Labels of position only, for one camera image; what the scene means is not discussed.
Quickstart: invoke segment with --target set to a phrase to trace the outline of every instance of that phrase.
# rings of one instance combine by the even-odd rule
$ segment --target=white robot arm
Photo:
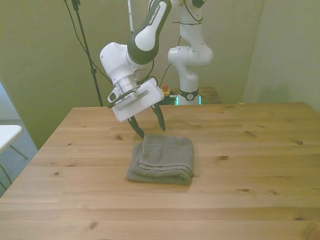
[[[145,134],[134,116],[146,108],[152,107],[162,130],[166,130],[158,105],[164,94],[155,78],[140,82],[135,72],[147,68],[157,56],[159,36],[173,7],[181,7],[181,37],[191,47],[172,48],[168,58],[180,76],[179,97],[185,99],[186,104],[194,104],[197,100],[198,77],[188,70],[188,66],[204,66],[213,60],[213,52],[202,37],[201,21],[195,18],[202,18],[201,7],[204,3],[203,0],[150,0],[149,13],[143,25],[131,35],[128,45],[112,42],[101,51],[102,65],[114,85],[108,97],[110,107],[120,122],[128,120],[142,138]]]

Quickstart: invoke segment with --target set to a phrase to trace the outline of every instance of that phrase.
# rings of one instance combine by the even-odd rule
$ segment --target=chair leg
[[[0,181],[0,185],[4,188],[4,190],[8,190],[7,188],[6,188],[6,186]]]
[[[7,173],[7,171],[5,170],[5,168],[0,164],[0,168],[3,170],[3,172],[4,172],[4,174],[6,175],[6,177],[8,178],[8,180],[9,180],[9,183],[10,183],[10,185],[12,184],[12,181],[11,181],[11,179],[10,179],[10,177],[9,177],[9,175],[8,175],[8,173]]]
[[[16,151],[19,155],[21,155],[25,160],[28,160],[28,157],[26,157],[22,152],[20,152],[18,149],[16,149],[14,146],[10,145],[10,148],[12,148],[14,151]]]

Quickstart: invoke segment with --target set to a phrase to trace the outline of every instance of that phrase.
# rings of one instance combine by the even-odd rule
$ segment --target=wooden table
[[[302,103],[162,106],[195,146],[191,186],[125,179],[141,139],[74,108],[0,198],[4,240],[301,240],[320,218],[320,116]],[[152,110],[137,116],[163,134]]]

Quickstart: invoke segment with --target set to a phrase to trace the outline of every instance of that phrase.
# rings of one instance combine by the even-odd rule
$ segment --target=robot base
[[[200,96],[198,95],[194,100],[188,101],[179,94],[177,103],[177,105],[200,105]]]

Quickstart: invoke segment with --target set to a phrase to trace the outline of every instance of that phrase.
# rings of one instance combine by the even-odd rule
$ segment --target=floor
[[[4,169],[9,174],[12,182],[19,176],[19,174],[25,169],[31,159],[38,152],[34,142],[32,141],[29,133],[26,130],[23,122],[21,120],[0,120],[0,125],[20,125],[23,128],[22,136],[12,144],[16,149],[22,152],[24,155],[28,157],[28,160],[25,160],[22,156],[16,153],[10,147],[7,148],[0,155],[0,164],[4,167]],[[0,181],[8,188],[9,181],[4,174],[4,172],[0,169]],[[0,197],[5,193],[5,189],[0,186]]]

